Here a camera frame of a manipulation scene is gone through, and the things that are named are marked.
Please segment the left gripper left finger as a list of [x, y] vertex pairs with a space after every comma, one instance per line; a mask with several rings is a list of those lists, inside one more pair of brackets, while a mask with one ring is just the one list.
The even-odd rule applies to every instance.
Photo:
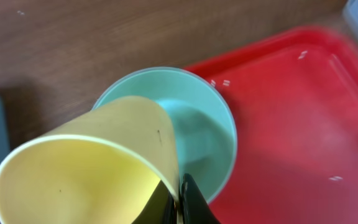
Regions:
[[176, 224], [175, 201], [162, 181], [132, 224]]

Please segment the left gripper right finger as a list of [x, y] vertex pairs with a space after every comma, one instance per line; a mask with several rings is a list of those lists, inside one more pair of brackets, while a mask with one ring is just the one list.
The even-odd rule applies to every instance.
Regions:
[[188, 173], [184, 174], [181, 186], [181, 209], [184, 224], [220, 224], [194, 178]]

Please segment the yellow plastic cup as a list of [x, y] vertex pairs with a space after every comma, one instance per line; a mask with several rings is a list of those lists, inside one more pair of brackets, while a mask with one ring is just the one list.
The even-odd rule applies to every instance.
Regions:
[[172, 121], [125, 96], [14, 149], [0, 164], [1, 223], [132, 223], [158, 185], [179, 199]]

